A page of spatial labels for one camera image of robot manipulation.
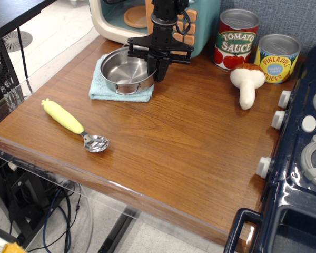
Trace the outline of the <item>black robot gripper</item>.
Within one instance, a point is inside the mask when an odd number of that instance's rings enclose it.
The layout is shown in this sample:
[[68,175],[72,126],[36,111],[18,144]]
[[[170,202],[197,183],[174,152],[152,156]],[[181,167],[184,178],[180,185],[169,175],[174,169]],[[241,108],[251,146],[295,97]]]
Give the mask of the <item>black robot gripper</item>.
[[189,64],[194,47],[176,40],[172,26],[154,24],[147,36],[131,37],[128,55],[147,60],[147,73],[155,73],[155,81],[164,80],[171,63]]

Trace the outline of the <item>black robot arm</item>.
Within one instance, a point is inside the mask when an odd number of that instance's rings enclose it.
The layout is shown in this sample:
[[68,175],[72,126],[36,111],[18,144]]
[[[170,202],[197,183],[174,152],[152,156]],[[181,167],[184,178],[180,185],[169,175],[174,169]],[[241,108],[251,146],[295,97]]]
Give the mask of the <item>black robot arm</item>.
[[154,8],[151,14],[153,32],[144,37],[130,37],[128,56],[144,59],[147,62],[147,73],[153,75],[156,82],[164,80],[169,65],[172,63],[189,64],[192,45],[187,45],[173,37],[173,28],[177,26],[178,16],[184,14],[188,1],[152,1]]

